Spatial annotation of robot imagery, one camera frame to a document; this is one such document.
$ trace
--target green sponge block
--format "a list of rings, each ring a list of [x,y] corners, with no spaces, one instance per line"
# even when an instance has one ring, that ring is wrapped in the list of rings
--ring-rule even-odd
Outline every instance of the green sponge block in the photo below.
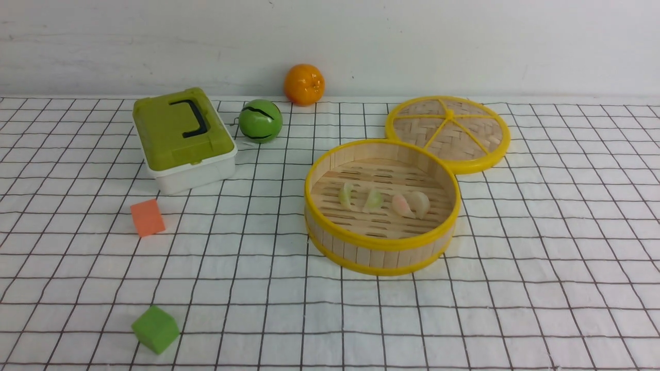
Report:
[[[174,318],[157,306],[151,306],[131,328],[140,343],[156,354],[163,353],[179,336]]]

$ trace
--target orange sponge block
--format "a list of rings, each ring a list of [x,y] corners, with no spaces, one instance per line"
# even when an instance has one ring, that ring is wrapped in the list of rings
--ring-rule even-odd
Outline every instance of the orange sponge block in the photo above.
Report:
[[[137,234],[140,237],[150,236],[165,230],[165,223],[163,223],[163,217],[160,214],[156,199],[136,203],[131,206],[131,214],[133,215],[133,224],[135,224]]]

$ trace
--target green toy ball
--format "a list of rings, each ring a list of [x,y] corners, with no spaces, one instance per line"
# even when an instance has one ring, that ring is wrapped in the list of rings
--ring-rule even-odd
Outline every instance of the green toy ball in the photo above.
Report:
[[[282,113],[265,99],[246,104],[238,116],[238,127],[246,137],[257,143],[272,141],[282,130]]]

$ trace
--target orange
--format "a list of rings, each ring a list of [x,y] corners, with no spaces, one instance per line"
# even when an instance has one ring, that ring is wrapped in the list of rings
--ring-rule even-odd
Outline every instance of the orange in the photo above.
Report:
[[[325,92],[325,79],[313,65],[291,67],[284,80],[286,97],[297,106],[309,106],[321,99]]]

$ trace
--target steamer basket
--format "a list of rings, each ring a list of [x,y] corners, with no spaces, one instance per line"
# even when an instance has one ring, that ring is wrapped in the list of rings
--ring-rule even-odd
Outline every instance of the steamer basket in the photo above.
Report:
[[[427,96],[398,105],[387,117],[385,134],[426,149],[454,174],[493,167],[511,142],[509,128],[498,114],[452,96]]]
[[[339,204],[344,183],[354,184],[352,211]],[[383,194],[378,212],[363,213],[372,187]],[[391,209],[394,193],[424,192],[431,208],[422,219]],[[325,153],[305,181],[305,220],[316,248],[343,267],[372,275],[402,275],[444,253],[460,208],[456,178],[443,162],[408,143],[351,142]]]

